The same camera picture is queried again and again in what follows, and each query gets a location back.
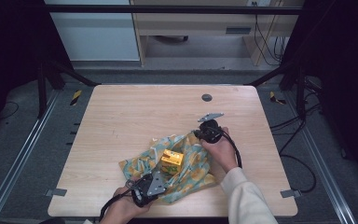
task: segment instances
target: wooden table top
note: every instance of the wooden table top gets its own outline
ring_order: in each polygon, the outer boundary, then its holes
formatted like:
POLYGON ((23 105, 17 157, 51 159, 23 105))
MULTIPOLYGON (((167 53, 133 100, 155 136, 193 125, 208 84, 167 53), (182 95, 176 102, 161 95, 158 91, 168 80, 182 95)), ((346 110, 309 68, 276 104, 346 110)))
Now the wooden table top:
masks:
MULTIPOLYGON (((257 91, 232 85, 100 85, 95 87, 63 168, 48 213, 52 217, 98 217, 103 205, 126 179, 118 163, 148 150, 153 138, 198 129, 207 113, 228 127, 247 177, 263 192, 274 216, 297 213, 278 150, 257 91), (210 102, 201 99, 212 95, 210 102)), ((211 174, 224 172, 217 163, 211 174)), ((154 202, 143 217, 227 217, 227 197, 219 185, 192 193, 174 204, 154 202)))

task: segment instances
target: fabric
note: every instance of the fabric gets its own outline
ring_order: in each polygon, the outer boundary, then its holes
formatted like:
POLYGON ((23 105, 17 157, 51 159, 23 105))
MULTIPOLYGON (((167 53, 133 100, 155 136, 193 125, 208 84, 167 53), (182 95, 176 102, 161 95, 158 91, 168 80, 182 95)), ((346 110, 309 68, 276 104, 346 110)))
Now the fabric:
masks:
POLYGON ((230 170, 221 186, 228 197, 230 224, 278 223, 269 210, 260 189, 247 180, 241 168, 230 170))
POLYGON ((192 132, 153 139, 147 151, 119 163, 124 176, 130 179, 132 176, 148 174, 155 168, 161 170, 159 161, 165 149, 183 153, 184 161, 180 172, 176 175, 161 172, 164 187, 167 189, 159 196, 163 202, 173 203, 192 192, 216 184, 214 176, 209 174, 210 155, 192 132))

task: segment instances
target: white panel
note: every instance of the white panel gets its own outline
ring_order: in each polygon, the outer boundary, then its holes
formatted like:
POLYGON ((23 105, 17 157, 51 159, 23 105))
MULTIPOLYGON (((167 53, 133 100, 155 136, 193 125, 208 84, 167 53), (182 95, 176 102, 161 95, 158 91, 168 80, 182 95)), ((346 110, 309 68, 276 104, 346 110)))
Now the white panel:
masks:
MULTIPOLYGON (((45 0, 46 4, 128 5, 128 0, 45 0)), ((71 61, 139 61, 130 13, 51 13, 71 61)))

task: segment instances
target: hand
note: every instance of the hand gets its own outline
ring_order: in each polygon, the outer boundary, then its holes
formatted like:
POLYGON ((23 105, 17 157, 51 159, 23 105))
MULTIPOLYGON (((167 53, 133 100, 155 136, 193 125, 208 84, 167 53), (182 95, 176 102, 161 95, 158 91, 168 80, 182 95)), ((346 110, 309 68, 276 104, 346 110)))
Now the hand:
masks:
MULTIPOLYGON (((223 127, 223 131, 228 134, 228 128, 223 127)), ((200 140, 202 147, 204 147, 212 157, 219 163, 223 170, 228 173, 232 168, 238 167, 235 157, 234 147, 228 142, 225 136, 222 136, 217 143, 210 144, 205 140, 200 140)))
MULTIPOLYGON (((122 194, 127 191, 127 187, 118 188, 115 191, 113 197, 118 194, 122 194)), ((128 223, 134 217, 137 217, 143 213, 149 211, 152 203, 145 205, 144 207, 138 207, 133 200, 132 197, 124 196, 119 199, 117 202, 112 203, 110 207, 107 209, 103 219, 101 220, 101 224, 125 224, 128 223)))

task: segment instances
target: sleeve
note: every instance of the sleeve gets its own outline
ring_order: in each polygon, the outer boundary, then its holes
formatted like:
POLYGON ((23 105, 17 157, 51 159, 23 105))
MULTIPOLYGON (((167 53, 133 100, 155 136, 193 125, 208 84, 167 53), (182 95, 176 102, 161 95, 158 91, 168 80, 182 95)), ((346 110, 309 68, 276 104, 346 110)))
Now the sleeve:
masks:
POLYGON ((260 189, 248 181, 243 170, 230 170, 221 186, 228 197, 228 220, 237 223, 278 223, 266 204, 260 189))

